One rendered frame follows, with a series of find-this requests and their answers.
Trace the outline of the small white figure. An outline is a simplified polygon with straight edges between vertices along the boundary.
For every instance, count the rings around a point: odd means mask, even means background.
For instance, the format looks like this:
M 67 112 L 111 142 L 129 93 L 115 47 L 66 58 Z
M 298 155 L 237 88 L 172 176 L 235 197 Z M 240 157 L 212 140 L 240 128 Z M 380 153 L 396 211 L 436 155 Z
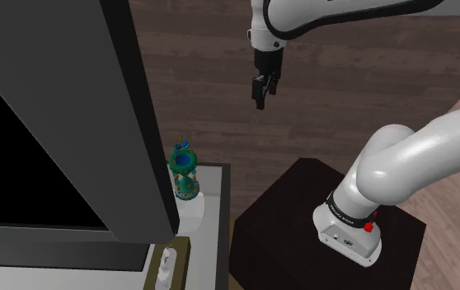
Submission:
M 157 269 L 155 290 L 170 290 L 172 277 L 176 263 L 177 252 L 171 246 L 166 247 L 162 252 L 160 264 Z

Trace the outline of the large grey black television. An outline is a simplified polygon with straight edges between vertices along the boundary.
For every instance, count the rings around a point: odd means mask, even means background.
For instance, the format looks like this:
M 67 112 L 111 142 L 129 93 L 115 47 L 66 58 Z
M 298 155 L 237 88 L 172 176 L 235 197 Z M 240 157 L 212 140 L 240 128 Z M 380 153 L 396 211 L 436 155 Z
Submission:
M 129 0 L 0 0 L 0 267 L 139 272 L 178 228 Z

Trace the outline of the grey dark-rimmed tv table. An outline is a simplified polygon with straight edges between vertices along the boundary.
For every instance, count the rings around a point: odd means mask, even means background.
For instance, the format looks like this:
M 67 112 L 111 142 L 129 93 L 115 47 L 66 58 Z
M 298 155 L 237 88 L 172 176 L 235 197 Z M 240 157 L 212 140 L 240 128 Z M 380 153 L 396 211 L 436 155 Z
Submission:
M 228 290 L 228 164 L 197 169 L 204 218 L 190 238 L 185 290 Z M 0 243 L 0 290 L 143 290 L 154 246 L 118 243 Z

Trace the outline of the dark robot stand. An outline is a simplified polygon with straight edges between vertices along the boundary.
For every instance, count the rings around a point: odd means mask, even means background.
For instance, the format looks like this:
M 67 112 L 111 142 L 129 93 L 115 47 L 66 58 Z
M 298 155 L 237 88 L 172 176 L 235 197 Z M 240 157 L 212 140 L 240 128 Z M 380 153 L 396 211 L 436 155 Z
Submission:
M 319 241 L 312 213 L 343 177 L 300 158 L 235 221 L 229 272 L 244 290 L 411 289 L 426 225 L 402 209 L 378 209 L 383 248 L 368 268 Z

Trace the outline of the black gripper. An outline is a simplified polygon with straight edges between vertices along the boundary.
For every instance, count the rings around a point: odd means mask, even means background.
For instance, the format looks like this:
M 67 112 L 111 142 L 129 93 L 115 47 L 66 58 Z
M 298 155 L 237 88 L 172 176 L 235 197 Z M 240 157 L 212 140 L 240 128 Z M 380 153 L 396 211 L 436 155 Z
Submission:
M 256 102 L 258 110 L 265 108 L 267 92 L 272 96 L 277 93 L 277 78 L 281 78 L 283 55 L 283 48 L 275 51 L 254 50 L 254 66 L 260 76 L 252 78 L 251 98 Z

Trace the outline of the green blue ornate hourglass figure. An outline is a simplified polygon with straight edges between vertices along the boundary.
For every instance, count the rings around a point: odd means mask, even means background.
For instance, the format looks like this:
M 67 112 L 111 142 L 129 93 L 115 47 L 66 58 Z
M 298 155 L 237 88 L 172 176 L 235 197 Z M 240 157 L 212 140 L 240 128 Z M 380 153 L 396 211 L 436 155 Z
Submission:
M 179 135 L 168 159 L 175 196 L 183 201 L 195 199 L 200 190 L 196 178 L 198 158 L 190 143 Z

